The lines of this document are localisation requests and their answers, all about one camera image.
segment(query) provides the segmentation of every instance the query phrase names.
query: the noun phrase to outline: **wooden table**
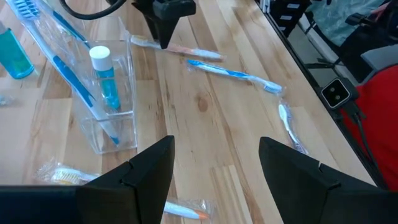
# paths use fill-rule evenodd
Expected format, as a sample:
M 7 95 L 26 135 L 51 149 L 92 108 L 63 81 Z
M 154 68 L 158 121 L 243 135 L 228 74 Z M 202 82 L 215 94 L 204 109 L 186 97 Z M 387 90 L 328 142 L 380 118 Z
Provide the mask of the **wooden table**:
M 82 12 L 107 7 L 105 1 L 77 0 L 72 6 Z M 261 136 L 290 144 L 277 97 L 247 82 L 189 72 L 184 57 L 133 47 L 139 147 L 99 156 L 73 117 L 68 85 L 4 1 L 0 8 L 0 20 L 37 68 L 23 80 L 0 68 L 0 94 L 16 99 L 0 108 L 0 184 L 33 183 L 37 168 L 51 158 L 103 173 L 169 134 L 176 145 L 171 196 L 214 201 L 214 223 L 281 223 L 258 157 Z M 115 14 L 132 34 L 150 36 L 141 13 L 129 4 Z M 253 0 L 198 1 L 196 15 L 180 20 L 172 42 L 222 52 L 227 60 L 220 65 L 286 86 L 284 99 L 311 156 L 374 184 Z

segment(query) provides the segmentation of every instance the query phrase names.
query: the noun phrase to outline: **blue bottle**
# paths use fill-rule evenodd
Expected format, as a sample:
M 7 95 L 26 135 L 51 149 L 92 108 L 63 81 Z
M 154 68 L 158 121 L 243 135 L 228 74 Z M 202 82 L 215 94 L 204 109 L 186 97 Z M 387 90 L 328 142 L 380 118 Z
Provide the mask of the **blue bottle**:
M 105 103 L 113 108 L 119 109 L 120 100 L 118 88 L 114 80 L 114 68 L 111 51 L 105 46 L 96 46 L 90 49 L 90 57 L 93 68 L 101 79 L 102 94 Z
M 25 78 L 34 70 L 24 49 L 12 33 L 0 22 L 0 63 L 12 78 Z

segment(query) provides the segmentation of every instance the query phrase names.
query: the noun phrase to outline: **black metal frame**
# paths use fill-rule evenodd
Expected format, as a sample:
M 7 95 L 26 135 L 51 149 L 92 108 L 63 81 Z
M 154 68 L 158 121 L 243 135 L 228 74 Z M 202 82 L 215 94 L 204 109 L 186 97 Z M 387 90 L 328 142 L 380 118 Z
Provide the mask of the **black metal frame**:
M 286 49 L 289 51 L 295 62 L 297 63 L 298 67 L 304 74 L 304 77 L 307 79 L 311 87 L 313 88 L 314 92 L 317 94 L 317 96 L 320 98 L 320 86 L 317 83 L 317 81 L 314 79 L 314 77 L 311 75 L 311 73 L 308 71 L 308 69 L 305 67 L 305 64 L 301 61 L 300 57 L 297 55 L 295 50 L 293 49 L 292 45 L 290 42 L 287 40 L 286 36 L 278 29 L 278 26 L 275 23 L 275 20 L 272 18 L 271 15 L 267 13 L 263 13 L 265 17 L 268 19 L 270 22 L 271 26 L 274 28 L 275 32 L 281 39 L 282 43 L 285 45 Z M 337 119 L 338 114 L 336 114 L 334 111 L 329 110 L 327 105 L 323 103 L 324 107 L 326 110 L 329 112 L 330 116 L 333 118 L 334 122 L 336 125 L 339 127 L 340 131 L 342 132 L 343 136 L 346 138 L 348 143 L 350 144 L 351 148 L 357 155 L 358 159 L 362 162 L 362 165 L 365 167 L 369 175 L 372 177 L 373 181 L 376 183 L 377 186 L 383 186 L 383 181 L 381 180 L 381 174 L 377 171 L 377 169 L 369 163 L 366 155 L 364 154 L 363 150 L 361 149 L 361 146 L 358 144 L 358 142 L 355 140 L 355 138 L 352 136 L 352 134 L 349 132 L 347 127 L 344 125 L 343 121 L 341 119 Z

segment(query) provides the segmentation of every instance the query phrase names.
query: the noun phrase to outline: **black cable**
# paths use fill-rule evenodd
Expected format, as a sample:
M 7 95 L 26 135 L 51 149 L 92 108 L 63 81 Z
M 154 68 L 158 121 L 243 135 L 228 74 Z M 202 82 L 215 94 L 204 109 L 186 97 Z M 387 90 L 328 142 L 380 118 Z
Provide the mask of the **black cable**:
M 364 145 L 364 147 L 365 147 L 365 150 L 366 150 L 366 152 L 368 152 L 368 155 L 369 155 L 369 157 L 370 157 L 371 162 L 374 164 L 376 170 L 377 170 L 377 171 L 379 172 L 379 174 L 380 174 L 381 181 L 382 181 L 382 186 L 381 186 L 381 187 L 383 187 L 383 188 L 385 188 L 386 190 L 388 190 L 388 186 L 387 186 L 387 184 L 385 183 L 384 178 L 382 177 L 382 173 L 381 173 L 381 171 L 380 171 L 379 165 L 377 164 L 377 161 L 376 161 L 376 159 L 375 159 L 374 156 L 373 156 L 373 153 L 372 153 L 372 151 L 371 151 L 371 148 L 369 147 L 368 141 L 366 140 L 366 135 L 365 135 L 365 131 L 364 131 L 364 128 L 363 128 L 363 125 L 362 125 L 361 118 L 358 116 L 358 114 L 353 114 L 353 118 L 354 118 L 354 120 L 356 121 L 356 124 L 358 125 L 359 133 L 360 133 L 360 135 L 361 135 L 361 139 L 362 139 L 363 145 Z
M 59 1 L 60 1 L 61 6 L 69 14 L 71 14 L 73 17 L 76 17 L 78 19 L 83 19 L 83 20 L 93 20 L 93 19 L 99 19 L 104 16 L 107 16 L 107 15 L 111 14 L 112 12 L 116 11 L 117 9 L 119 9 L 126 2 L 126 0 L 118 0 L 113 5 L 111 5 L 110 7 L 108 7 L 107 9 L 105 9 L 101 12 L 96 12 L 94 14 L 80 14 L 78 12 L 75 12 L 73 9 L 71 9 L 68 6 L 68 4 L 65 2 L 65 0 L 59 0 Z

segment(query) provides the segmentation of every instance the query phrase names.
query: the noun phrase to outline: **white toothbrush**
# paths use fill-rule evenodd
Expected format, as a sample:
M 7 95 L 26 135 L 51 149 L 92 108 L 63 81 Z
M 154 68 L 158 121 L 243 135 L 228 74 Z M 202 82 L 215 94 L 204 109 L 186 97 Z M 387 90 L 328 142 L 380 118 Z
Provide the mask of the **white toothbrush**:
M 297 135 L 292 130 L 292 127 L 290 125 L 290 122 L 292 120 L 292 114 L 290 113 L 288 106 L 283 103 L 279 104 L 279 117 L 285 125 L 286 131 L 293 142 L 295 150 L 308 155 L 308 151 L 304 148 L 303 144 L 299 140 L 299 137 L 297 137 Z
M 115 145 L 119 144 L 118 133 L 111 122 L 106 121 L 108 114 L 95 100 L 94 96 L 85 88 L 85 86 L 79 81 L 78 77 L 74 72 L 63 62 L 58 55 L 50 48 L 50 46 L 44 40 L 42 34 L 37 29 L 34 21 L 39 18 L 40 11 L 32 0 L 7 0 L 11 9 L 14 11 L 16 16 L 25 22 L 25 26 L 32 34 L 33 38 L 37 41 L 38 45 L 47 56 L 50 58 L 54 67 L 58 70 L 59 74 L 73 87 L 73 89 L 79 94 L 79 97 L 85 102 L 85 105 L 93 113 L 97 120 L 100 120 L 101 127 L 104 129 L 106 134 L 113 140 Z
M 254 75 L 248 75 L 243 72 L 231 71 L 231 70 L 221 68 L 216 65 L 210 65 L 210 64 L 203 63 L 203 62 L 200 62 L 197 60 L 187 60 L 187 63 L 196 68 L 200 68 L 206 72 L 212 72 L 212 73 L 216 73 L 216 74 L 220 74 L 220 75 L 226 75 L 229 77 L 234 77 L 234 78 L 238 78 L 238 79 L 249 80 L 251 82 L 260 83 L 260 84 L 264 85 L 265 91 L 268 91 L 268 92 L 276 94 L 276 95 L 281 94 L 282 90 L 283 90 L 283 88 L 280 85 L 273 83 L 271 81 L 267 81 L 265 79 L 259 78 Z
M 36 2 L 41 9 L 43 9 L 47 14 L 50 14 L 65 30 L 69 31 L 69 33 L 71 33 L 76 39 L 82 41 L 86 45 L 88 50 L 91 48 L 86 38 L 81 35 L 75 28 L 73 28 L 73 26 L 59 13 L 55 12 L 46 2 L 44 2 L 43 0 L 36 0 Z

